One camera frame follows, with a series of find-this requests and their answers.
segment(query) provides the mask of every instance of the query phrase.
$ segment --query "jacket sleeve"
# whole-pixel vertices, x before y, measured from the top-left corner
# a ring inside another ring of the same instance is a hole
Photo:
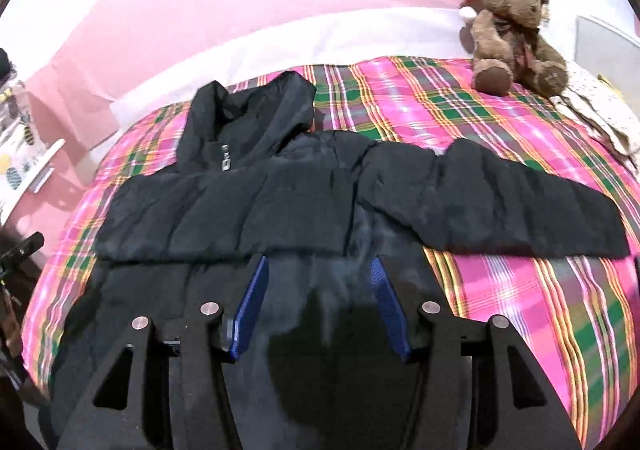
[[[616,204],[587,186],[456,140],[441,156],[380,142],[362,158],[357,199],[454,253],[629,255]]]

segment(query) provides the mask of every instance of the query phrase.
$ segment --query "pineapple print fabric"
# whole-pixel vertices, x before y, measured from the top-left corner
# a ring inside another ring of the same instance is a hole
[[[21,84],[0,92],[0,211],[15,204],[28,186],[30,171],[46,153],[31,118],[27,93]]]

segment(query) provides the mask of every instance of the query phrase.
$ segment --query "jacket hood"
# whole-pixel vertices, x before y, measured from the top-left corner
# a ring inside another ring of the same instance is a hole
[[[229,93],[212,82],[196,93],[176,151],[178,170],[229,170],[279,153],[313,123],[316,87],[295,71]]]

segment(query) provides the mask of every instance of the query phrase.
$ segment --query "teddy bear foot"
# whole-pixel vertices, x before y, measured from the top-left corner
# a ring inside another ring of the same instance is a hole
[[[568,82],[566,68],[557,62],[543,62],[542,69],[536,74],[534,84],[542,96],[559,95]]]
[[[512,83],[511,69],[503,61],[482,58],[474,63],[472,86],[476,91],[493,96],[505,96]]]

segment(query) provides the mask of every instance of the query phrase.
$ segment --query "bed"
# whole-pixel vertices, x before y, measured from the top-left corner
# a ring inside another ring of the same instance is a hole
[[[639,184],[548,101],[520,86],[506,98],[470,88],[461,2],[11,0],[0,16],[0,45],[26,82],[42,138],[66,140],[54,160],[56,177],[10,217],[21,233],[41,230],[47,238],[22,331],[23,357],[38,386],[47,388],[114,192],[128,177],[174,160],[188,101],[213,79],[239,90],[299,66],[318,88],[316,127],[436,150],[466,137],[580,181],[616,201],[637,255]],[[47,19],[34,8],[46,8]],[[543,34],[566,58],[574,58],[577,16],[603,20],[634,40],[640,33],[627,0],[551,0],[551,12]],[[457,315],[513,320],[583,446],[593,448],[638,384],[632,258],[426,255]]]

